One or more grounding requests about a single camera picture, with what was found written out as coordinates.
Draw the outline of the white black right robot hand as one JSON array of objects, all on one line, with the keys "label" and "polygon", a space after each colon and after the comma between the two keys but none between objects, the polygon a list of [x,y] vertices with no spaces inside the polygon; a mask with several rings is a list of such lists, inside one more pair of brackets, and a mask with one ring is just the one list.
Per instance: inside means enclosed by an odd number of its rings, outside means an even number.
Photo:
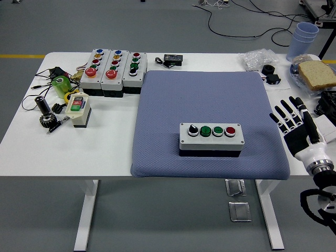
[{"label": "white black right robot hand", "polygon": [[289,101],[298,112],[294,112],[289,104],[281,100],[282,107],[275,106],[275,110],[281,118],[278,119],[273,113],[269,114],[284,134],[283,137],[289,152],[303,163],[306,171],[311,175],[324,170],[333,170],[333,162],[325,151],[326,141],[304,102],[299,97],[289,97]]}]

